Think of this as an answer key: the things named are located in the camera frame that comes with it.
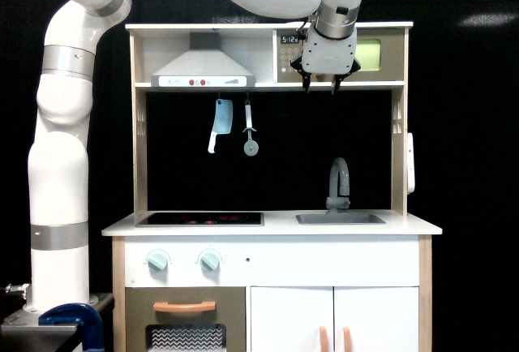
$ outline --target play kitchen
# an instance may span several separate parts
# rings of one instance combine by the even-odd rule
[[[335,93],[391,96],[387,209],[350,203],[352,167],[337,156],[319,210],[150,209],[147,96],[213,92],[213,126],[200,143],[208,140],[205,153],[217,157],[238,102],[220,92],[250,94],[239,124],[247,133],[241,156],[258,161],[267,146],[260,151],[252,139],[252,97],[301,90],[301,76],[287,66],[300,48],[300,24],[127,26],[135,212],[103,230],[113,239],[117,352],[431,351],[431,236],[441,229],[407,213],[414,189],[407,134],[412,24],[357,26],[357,57],[366,66]],[[212,65],[203,69],[178,60],[204,54]],[[310,94],[330,94],[326,75],[312,78]]]

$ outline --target teal knob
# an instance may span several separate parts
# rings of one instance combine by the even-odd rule
[[[220,265],[220,256],[216,251],[207,250],[202,252],[199,261],[202,269],[205,271],[214,271]]]
[[[168,266],[168,254],[160,249],[150,252],[146,261],[149,269],[153,271],[162,271]]]

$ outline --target white cabinet door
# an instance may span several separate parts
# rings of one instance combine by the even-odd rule
[[[320,352],[320,327],[332,351],[332,287],[251,287],[252,352]]]
[[[336,287],[336,352],[418,352],[418,287]]]

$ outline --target cabinet handle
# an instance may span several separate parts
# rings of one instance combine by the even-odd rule
[[[185,305],[170,305],[167,302],[156,302],[153,305],[153,310],[165,313],[196,313],[199,311],[212,311],[216,309],[216,302],[202,302]]]
[[[344,352],[351,352],[351,333],[350,328],[344,327]]]
[[[328,352],[328,335],[326,334],[326,327],[321,326],[319,332],[321,336],[321,352]]]

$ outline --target gray faucet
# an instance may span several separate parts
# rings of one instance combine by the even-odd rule
[[[339,186],[339,194],[337,195],[337,186]],[[336,158],[330,169],[330,196],[326,198],[326,208],[328,213],[338,212],[338,209],[346,209],[350,207],[350,172],[348,165],[342,157]]]

